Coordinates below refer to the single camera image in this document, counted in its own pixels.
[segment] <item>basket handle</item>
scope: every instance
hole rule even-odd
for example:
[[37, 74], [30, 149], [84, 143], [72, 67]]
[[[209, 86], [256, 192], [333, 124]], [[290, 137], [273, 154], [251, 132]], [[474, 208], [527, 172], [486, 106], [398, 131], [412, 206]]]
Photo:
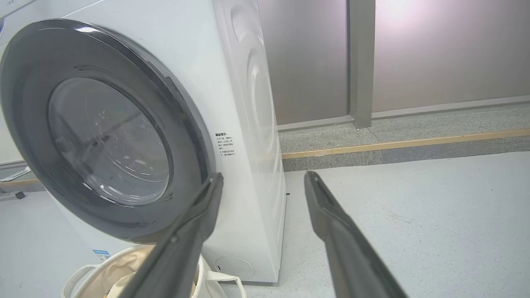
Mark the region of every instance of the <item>basket handle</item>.
[[243, 288], [243, 284], [241, 283], [241, 279], [237, 276], [224, 274], [221, 272], [215, 272], [215, 271], [208, 271], [208, 275], [206, 276], [207, 281], [213, 281], [213, 282], [230, 282], [235, 281], [237, 283], [237, 287], [239, 288], [239, 292], [241, 293], [241, 298], [246, 298], [246, 292], [245, 288]]
[[72, 292], [81, 278], [83, 278], [88, 272], [98, 267], [99, 265], [86, 265], [79, 268], [66, 282], [63, 290], [61, 291], [61, 298], [71, 298]]

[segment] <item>laundry basket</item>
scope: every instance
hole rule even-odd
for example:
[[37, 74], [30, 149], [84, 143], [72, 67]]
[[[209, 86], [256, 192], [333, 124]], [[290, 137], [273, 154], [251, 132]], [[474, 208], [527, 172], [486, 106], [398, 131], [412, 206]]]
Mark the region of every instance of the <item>laundry basket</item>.
[[[66, 282], [61, 292], [61, 298], [103, 298], [122, 278], [135, 273], [154, 246], [138, 245], [125, 249], [100, 265], [86, 265], [81, 267]], [[79, 281], [90, 271], [89, 276], [74, 292]], [[202, 256], [199, 257], [197, 271], [190, 297], [192, 298], [226, 298], [226, 294], [219, 285], [220, 281], [236, 281], [241, 296], [246, 293], [241, 279], [224, 273], [213, 272]]]

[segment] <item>vertical gray beam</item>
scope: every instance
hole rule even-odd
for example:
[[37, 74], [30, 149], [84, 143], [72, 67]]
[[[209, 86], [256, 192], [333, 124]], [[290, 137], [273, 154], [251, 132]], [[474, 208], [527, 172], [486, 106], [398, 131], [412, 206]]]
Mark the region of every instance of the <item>vertical gray beam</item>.
[[372, 125], [375, 0], [347, 0], [350, 115], [355, 127]]

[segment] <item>front-loading washing machine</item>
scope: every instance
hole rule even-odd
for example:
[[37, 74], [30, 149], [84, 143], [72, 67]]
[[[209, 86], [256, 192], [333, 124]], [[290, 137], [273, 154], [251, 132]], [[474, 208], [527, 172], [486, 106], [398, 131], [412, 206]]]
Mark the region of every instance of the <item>front-loading washing machine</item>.
[[203, 256], [277, 281], [286, 193], [257, 1], [27, 2], [4, 13], [4, 118], [90, 248], [155, 243], [221, 172]]

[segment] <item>round black door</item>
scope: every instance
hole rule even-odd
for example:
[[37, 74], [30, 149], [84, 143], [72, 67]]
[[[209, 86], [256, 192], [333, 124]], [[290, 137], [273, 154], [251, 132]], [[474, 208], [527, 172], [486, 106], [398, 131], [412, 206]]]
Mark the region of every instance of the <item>round black door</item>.
[[107, 234], [153, 243], [214, 163], [186, 93], [145, 57], [101, 28], [40, 21], [8, 44], [0, 94], [19, 151], [57, 200]]

